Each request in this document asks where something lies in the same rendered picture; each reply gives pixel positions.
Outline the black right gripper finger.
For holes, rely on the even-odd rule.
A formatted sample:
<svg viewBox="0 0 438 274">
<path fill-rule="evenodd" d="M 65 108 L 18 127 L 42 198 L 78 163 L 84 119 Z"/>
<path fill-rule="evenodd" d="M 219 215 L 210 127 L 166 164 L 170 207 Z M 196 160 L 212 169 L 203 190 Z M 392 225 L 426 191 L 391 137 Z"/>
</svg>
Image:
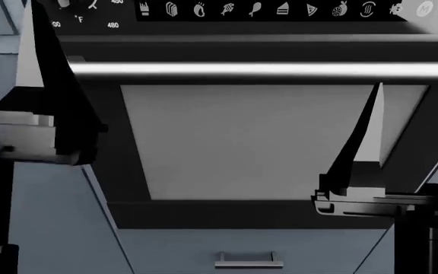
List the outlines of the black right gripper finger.
<svg viewBox="0 0 438 274">
<path fill-rule="evenodd" d="M 379 86 L 380 83 L 374 84 L 354 131 L 325 175 L 326 182 L 332 192 L 344 192 L 349 187 L 354 159 L 367 133 L 376 97 L 379 93 Z"/>
<path fill-rule="evenodd" d="M 366 134 L 354 158 L 350 186 L 384 189 L 381 148 L 385 97 L 382 84 L 377 84 L 372 94 L 376 95 L 373 109 L 367 123 Z"/>
</svg>

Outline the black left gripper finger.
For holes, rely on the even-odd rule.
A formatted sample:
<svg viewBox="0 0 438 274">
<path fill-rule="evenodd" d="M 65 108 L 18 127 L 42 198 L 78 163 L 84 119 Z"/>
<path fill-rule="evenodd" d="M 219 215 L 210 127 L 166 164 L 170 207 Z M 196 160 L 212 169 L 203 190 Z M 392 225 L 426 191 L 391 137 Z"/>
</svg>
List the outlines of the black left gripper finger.
<svg viewBox="0 0 438 274">
<path fill-rule="evenodd" d="M 0 100 L 17 88 L 24 93 L 43 91 L 43 79 L 35 50 L 31 0 L 0 0 L 0 6 L 8 11 L 18 31 L 13 35 L 0 35 L 0 55 L 7 56 L 10 68 L 0 70 Z"/>
<path fill-rule="evenodd" d="M 43 80 L 44 110 L 54 116 L 56 153 L 72 165 L 92 164 L 99 135 L 108 131 L 71 70 L 46 9 L 31 0 L 36 59 Z"/>
</svg>

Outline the blue-grey cabinet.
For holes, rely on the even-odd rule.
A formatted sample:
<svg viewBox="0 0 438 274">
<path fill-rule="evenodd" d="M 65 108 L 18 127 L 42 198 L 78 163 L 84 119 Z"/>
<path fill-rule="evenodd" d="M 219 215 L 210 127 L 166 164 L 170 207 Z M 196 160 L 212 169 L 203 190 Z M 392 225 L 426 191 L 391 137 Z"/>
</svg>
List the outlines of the blue-grey cabinet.
<svg viewBox="0 0 438 274">
<path fill-rule="evenodd" d="M 0 6 L 0 35 L 17 33 Z M 8 68 L 0 55 L 0 70 Z M 97 100 L 79 84 L 107 125 Z M 19 247 L 17 274 L 134 274 L 93 176 L 90 164 L 14 165 L 8 241 Z"/>
</svg>

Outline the blue-grey drawer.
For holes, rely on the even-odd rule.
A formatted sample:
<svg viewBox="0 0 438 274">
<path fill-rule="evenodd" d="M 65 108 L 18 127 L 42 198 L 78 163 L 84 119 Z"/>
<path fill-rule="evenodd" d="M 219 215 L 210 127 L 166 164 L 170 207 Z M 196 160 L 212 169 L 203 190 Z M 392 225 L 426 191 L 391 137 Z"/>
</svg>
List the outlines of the blue-grey drawer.
<svg viewBox="0 0 438 274">
<path fill-rule="evenodd" d="M 385 230 L 120 230 L 137 274 L 394 274 L 393 233 Z M 216 269 L 268 261 L 282 269 Z"/>
</svg>

